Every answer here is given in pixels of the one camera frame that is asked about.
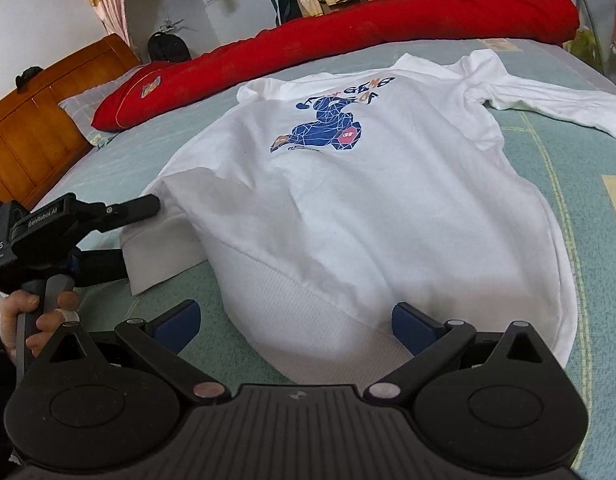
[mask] screw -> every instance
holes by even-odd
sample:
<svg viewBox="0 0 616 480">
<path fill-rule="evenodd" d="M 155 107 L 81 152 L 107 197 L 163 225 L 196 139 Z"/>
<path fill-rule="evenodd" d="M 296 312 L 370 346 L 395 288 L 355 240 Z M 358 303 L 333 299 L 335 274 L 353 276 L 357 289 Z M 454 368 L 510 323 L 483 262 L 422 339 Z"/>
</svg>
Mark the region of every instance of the screw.
<svg viewBox="0 0 616 480">
<path fill-rule="evenodd" d="M 402 389 L 392 383 L 375 383 L 368 388 L 368 393 L 375 399 L 394 399 L 401 392 Z"/>
<path fill-rule="evenodd" d="M 195 384 L 192 388 L 192 392 L 202 399 L 214 399 L 215 397 L 222 396 L 225 391 L 226 388 L 223 384 L 213 383 L 211 381 Z"/>
</svg>

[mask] mattress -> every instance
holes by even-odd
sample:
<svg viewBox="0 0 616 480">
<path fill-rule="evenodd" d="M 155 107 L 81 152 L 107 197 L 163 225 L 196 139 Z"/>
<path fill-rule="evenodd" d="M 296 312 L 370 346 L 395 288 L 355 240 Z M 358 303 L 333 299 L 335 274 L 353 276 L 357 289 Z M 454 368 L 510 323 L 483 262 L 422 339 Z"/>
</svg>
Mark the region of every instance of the mattress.
<svg viewBox="0 0 616 480">
<path fill-rule="evenodd" d="M 410 41 L 306 63 L 274 76 L 294 79 L 318 72 L 358 72 L 392 65 L 404 53 L 451 64 L 479 40 Z M 616 87 L 555 46 L 511 40 L 498 52 L 511 74 L 575 89 Z M 92 151 L 70 170 L 43 203 L 72 191 L 87 202 L 138 196 L 187 140 L 236 104 L 237 88 L 153 118 Z M 590 414 L 590 429 L 575 468 L 589 479 L 616 478 L 616 140 L 597 130 L 532 112 L 496 111 L 504 151 L 517 172 L 544 194 L 560 222 L 576 278 L 579 328 L 566 372 Z M 83 249 L 118 247 L 118 232 L 94 233 Z M 109 330 L 128 317 L 151 319 L 186 298 L 197 300 L 202 326 L 184 359 L 232 389 L 240 383 L 288 382 L 230 323 L 210 265 L 200 264 L 133 298 L 128 282 L 82 291 L 89 330 Z"/>
</svg>

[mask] human hand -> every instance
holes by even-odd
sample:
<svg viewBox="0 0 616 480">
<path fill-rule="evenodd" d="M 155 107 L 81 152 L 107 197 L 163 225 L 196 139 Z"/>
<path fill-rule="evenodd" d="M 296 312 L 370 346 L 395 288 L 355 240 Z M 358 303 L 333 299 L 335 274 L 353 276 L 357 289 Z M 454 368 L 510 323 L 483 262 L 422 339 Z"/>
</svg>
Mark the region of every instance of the human hand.
<svg viewBox="0 0 616 480">
<path fill-rule="evenodd" d="M 37 305 L 39 305 L 39 297 L 25 290 L 13 292 L 0 304 L 0 337 L 8 357 L 13 362 L 17 350 L 17 316 L 22 312 L 33 312 Z M 63 310 L 73 312 L 79 307 L 79 296 L 73 291 L 62 292 L 57 298 L 57 305 Z M 40 354 L 53 333 L 64 321 L 66 317 L 60 310 L 39 316 L 37 328 L 41 332 L 26 339 L 26 346 L 32 350 L 34 357 Z"/>
</svg>

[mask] gray handle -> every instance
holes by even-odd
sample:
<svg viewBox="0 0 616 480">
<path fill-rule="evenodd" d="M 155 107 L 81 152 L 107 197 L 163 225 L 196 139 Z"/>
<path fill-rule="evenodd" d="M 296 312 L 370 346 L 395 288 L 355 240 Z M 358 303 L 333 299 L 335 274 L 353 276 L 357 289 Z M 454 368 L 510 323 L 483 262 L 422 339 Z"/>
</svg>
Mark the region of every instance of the gray handle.
<svg viewBox="0 0 616 480">
<path fill-rule="evenodd" d="M 18 385 L 35 359 L 26 346 L 26 339 L 39 332 L 37 329 L 39 316 L 57 308 L 57 298 L 62 292 L 74 288 L 74 280 L 70 276 L 58 274 L 51 276 L 46 282 L 44 280 L 32 280 L 24 283 L 21 288 L 39 296 L 39 306 L 30 314 L 19 314 L 17 316 L 16 365 Z"/>
</svg>

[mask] graphic print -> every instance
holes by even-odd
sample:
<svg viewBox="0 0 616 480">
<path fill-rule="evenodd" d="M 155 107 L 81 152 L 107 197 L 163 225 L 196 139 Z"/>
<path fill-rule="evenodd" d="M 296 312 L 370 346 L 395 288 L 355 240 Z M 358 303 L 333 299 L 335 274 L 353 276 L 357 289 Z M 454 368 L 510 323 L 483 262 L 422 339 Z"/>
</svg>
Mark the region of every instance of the graphic print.
<svg viewBox="0 0 616 480">
<path fill-rule="evenodd" d="M 361 124 L 355 121 L 352 113 L 343 109 L 352 103 L 370 104 L 373 98 L 378 97 L 371 88 L 379 88 L 391 82 L 394 78 L 383 80 L 375 79 L 358 87 L 346 88 L 344 94 L 362 94 L 360 96 L 339 97 L 341 92 L 331 95 L 311 97 L 303 103 L 297 103 L 299 110 L 316 112 L 316 121 L 300 124 L 293 128 L 290 135 L 279 136 L 270 147 L 275 152 L 282 146 L 294 144 L 295 146 L 328 146 L 335 150 L 352 150 L 361 138 Z"/>
</svg>

